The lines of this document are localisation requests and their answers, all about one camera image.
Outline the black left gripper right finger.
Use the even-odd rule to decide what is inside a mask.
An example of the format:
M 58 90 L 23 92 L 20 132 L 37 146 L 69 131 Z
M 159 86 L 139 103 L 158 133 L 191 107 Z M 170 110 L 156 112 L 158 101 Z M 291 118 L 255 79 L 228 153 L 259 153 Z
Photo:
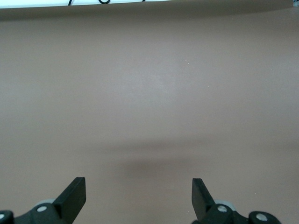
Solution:
M 274 215 L 253 211 L 247 217 L 240 215 L 234 205 L 214 200 L 200 178 L 192 180 L 192 206 L 197 219 L 194 224 L 279 224 Z

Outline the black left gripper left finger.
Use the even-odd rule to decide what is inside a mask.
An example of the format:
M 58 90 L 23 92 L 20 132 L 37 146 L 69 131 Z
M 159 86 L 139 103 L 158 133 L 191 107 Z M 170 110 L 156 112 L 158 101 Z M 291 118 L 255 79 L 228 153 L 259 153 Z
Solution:
M 51 203 L 42 203 L 15 217 L 11 210 L 0 211 L 2 224 L 72 224 L 86 202 L 84 177 L 76 177 Z

